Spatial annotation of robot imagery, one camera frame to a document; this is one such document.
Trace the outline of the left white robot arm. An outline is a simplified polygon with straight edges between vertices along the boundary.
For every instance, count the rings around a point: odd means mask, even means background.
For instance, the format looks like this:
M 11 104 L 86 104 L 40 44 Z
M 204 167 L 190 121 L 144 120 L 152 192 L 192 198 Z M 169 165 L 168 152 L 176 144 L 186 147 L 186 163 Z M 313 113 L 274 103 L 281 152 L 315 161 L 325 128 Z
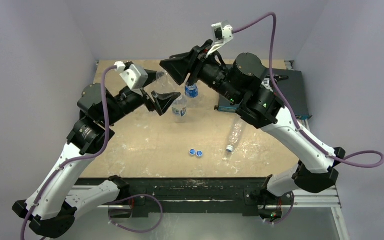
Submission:
M 56 239 L 78 218 L 103 204 L 134 204 L 136 197 L 130 192 L 130 184 L 118 175 L 83 193 L 70 195 L 70 191 L 85 169 L 106 151 L 115 134 L 112 125 L 142 106 L 162 116 L 181 96 L 180 92 L 146 92 L 146 87 L 159 78 L 158 71 L 117 61 L 103 71 L 99 83 L 83 90 L 77 103 L 80 118 L 57 162 L 29 198 L 12 206 L 23 220 L 21 239 L 25 239 L 27 229 L 42 239 Z

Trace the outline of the clear bottle white cap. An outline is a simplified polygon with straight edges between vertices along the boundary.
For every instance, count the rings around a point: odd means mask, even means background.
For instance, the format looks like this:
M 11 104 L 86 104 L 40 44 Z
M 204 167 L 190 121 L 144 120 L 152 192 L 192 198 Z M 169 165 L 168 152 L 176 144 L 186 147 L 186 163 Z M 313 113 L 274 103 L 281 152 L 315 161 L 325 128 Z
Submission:
M 176 82 L 165 71 L 157 71 L 156 80 L 150 85 L 150 91 L 160 95 L 175 93 L 178 91 Z

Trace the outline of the blue label Pocari bottle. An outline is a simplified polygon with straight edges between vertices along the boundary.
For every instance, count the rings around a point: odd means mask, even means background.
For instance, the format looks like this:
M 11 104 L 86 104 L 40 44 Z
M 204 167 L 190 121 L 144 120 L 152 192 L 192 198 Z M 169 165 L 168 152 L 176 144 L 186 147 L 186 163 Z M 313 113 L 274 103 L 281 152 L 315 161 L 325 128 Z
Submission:
M 184 92 L 185 92 L 185 96 L 191 99 L 195 99 L 199 95 L 199 90 L 196 83 L 192 85 L 186 83 L 184 86 Z

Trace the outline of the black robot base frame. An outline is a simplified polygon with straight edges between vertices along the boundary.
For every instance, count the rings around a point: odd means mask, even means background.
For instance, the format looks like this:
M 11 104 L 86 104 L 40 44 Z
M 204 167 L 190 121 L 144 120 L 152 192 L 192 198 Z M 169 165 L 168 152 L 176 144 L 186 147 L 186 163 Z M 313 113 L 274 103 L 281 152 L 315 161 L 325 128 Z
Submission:
M 280 218 L 281 208 L 293 203 L 291 192 L 275 197 L 265 191 L 265 177 L 129 177 L 123 181 L 129 189 L 108 205 L 132 208 L 134 218 L 160 212 Z

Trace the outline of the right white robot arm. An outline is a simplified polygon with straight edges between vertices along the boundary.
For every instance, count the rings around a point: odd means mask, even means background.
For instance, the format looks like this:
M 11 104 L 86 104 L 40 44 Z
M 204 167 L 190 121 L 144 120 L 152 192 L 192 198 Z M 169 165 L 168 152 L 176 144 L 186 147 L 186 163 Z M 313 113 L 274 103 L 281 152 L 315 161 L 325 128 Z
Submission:
M 162 60 L 160 66 L 178 85 L 203 82 L 236 104 L 235 112 L 243 121 L 271 135 L 298 157 L 290 170 L 267 178 L 260 191 L 262 200 L 272 204 L 297 189 L 320 193 L 334 186 L 339 177 L 336 153 L 344 155 L 344 150 L 325 145 L 297 122 L 280 93 L 263 85 L 269 71 L 256 55 L 241 53 L 227 65 L 219 52 L 210 51 L 211 45 L 208 40 L 189 52 Z

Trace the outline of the green label water bottle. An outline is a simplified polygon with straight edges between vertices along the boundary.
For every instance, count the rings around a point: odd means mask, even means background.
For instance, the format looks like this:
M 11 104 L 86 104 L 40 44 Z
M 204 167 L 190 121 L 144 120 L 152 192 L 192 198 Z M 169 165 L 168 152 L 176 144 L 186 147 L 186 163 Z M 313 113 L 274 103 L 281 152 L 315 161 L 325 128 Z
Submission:
M 171 110 L 176 123 L 183 123 L 187 113 L 187 98 L 181 94 L 171 105 Z

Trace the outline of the blue white bottle cap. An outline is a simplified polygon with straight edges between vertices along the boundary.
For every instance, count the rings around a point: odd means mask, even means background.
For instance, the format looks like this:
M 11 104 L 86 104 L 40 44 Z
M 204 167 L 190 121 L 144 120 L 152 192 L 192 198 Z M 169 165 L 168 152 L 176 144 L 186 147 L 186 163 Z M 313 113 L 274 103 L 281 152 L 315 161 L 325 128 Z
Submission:
M 198 158 L 201 158 L 203 156 L 203 152 L 201 150 L 198 150 L 195 154 Z

